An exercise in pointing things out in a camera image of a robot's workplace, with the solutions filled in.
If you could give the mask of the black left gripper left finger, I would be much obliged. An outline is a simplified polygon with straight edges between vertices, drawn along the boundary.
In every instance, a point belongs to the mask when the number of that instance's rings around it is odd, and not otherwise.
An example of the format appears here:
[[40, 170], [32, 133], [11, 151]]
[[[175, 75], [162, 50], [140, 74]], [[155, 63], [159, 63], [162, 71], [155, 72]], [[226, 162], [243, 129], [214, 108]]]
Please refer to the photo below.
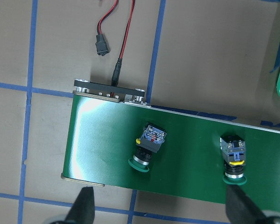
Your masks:
[[92, 224], [95, 218], [93, 187], [83, 187], [65, 218], [66, 224]]

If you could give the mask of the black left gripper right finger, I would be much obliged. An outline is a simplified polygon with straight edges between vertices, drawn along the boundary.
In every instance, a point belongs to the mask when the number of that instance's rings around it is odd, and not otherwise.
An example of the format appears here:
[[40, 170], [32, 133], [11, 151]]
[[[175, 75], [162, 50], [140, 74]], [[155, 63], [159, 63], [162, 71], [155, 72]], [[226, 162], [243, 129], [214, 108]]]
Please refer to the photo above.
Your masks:
[[227, 185], [225, 213], [231, 224], [265, 224], [266, 216], [238, 185]]

